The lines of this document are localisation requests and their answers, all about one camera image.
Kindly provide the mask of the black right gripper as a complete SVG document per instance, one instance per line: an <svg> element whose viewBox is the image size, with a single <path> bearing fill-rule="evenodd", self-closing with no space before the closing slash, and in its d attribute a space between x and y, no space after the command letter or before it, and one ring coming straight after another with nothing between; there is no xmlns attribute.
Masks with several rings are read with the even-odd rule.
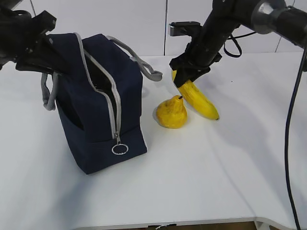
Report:
<svg viewBox="0 0 307 230"><path fill-rule="evenodd" d="M200 32L191 37L185 51L170 62L176 87L181 87L189 79L194 82L209 73L211 69L208 67L221 59L219 50L235 29L235 23L202 25Z"/></svg>

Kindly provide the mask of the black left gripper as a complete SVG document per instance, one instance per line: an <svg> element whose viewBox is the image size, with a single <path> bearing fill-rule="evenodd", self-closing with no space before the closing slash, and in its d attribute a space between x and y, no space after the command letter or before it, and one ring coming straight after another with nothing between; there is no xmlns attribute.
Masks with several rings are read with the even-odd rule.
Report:
<svg viewBox="0 0 307 230"><path fill-rule="evenodd" d="M47 11L33 17L13 4L0 6L0 67L8 62L19 71L73 75L83 72L80 44L75 33L48 34L57 19Z"/></svg>

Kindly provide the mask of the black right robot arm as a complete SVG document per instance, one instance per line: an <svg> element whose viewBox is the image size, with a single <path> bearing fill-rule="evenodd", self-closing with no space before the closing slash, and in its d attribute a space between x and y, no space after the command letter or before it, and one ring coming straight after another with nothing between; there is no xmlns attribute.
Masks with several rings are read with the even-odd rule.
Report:
<svg viewBox="0 0 307 230"><path fill-rule="evenodd" d="M191 41L185 51L170 61L175 70L174 83L181 87L188 80L195 81L219 62L219 53L227 39L239 26L257 34L274 32L296 46L307 45L307 14L283 0L214 0L212 11L204 24L199 22L172 22L171 36L187 35Z"/></svg>

